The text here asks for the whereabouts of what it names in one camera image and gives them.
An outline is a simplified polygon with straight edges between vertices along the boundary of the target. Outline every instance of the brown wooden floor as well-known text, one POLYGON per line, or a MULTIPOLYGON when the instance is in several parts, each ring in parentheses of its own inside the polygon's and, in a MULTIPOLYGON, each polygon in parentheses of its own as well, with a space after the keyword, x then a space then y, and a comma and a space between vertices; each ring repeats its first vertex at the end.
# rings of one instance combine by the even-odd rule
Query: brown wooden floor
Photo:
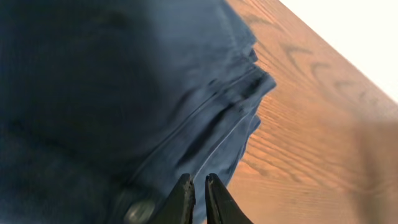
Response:
POLYGON ((245 214, 254 223, 398 223, 398 106, 279 1, 229 2, 278 83, 229 186, 245 214))

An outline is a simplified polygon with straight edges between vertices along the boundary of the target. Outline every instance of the cloth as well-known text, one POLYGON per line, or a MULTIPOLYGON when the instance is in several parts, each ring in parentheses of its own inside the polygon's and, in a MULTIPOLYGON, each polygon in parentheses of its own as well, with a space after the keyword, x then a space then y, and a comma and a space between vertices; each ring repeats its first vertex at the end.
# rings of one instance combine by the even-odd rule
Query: cloth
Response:
POLYGON ((227 184, 274 80, 223 0, 0 3, 0 222, 122 223, 227 184))

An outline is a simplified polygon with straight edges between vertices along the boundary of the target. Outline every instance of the folded clothing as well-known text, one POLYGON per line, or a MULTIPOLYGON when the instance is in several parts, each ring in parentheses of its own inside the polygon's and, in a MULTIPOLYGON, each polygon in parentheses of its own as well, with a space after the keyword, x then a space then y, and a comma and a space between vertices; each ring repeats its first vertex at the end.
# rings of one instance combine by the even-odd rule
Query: folded clothing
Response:
POLYGON ((0 33, 2 223, 119 223, 186 172, 201 222, 275 87, 223 0, 16 0, 0 33))

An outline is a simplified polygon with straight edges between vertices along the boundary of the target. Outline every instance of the wooden table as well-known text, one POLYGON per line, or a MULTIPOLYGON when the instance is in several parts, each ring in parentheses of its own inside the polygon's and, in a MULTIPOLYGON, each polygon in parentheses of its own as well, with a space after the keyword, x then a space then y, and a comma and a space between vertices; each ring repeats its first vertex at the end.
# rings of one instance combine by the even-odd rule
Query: wooden table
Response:
POLYGON ((229 3, 278 84, 229 185, 244 213, 254 223, 398 223, 398 106, 279 1, 229 3))

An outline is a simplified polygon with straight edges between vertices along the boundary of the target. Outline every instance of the wood grain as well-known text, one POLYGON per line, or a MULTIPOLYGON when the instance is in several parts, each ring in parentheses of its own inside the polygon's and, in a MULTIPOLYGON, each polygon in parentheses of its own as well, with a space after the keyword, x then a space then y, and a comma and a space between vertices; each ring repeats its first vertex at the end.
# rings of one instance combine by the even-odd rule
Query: wood grain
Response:
POLYGON ((397 223, 398 106, 279 1, 229 3, 278 84, 229 186, 242 210, 254 223, 397 223))

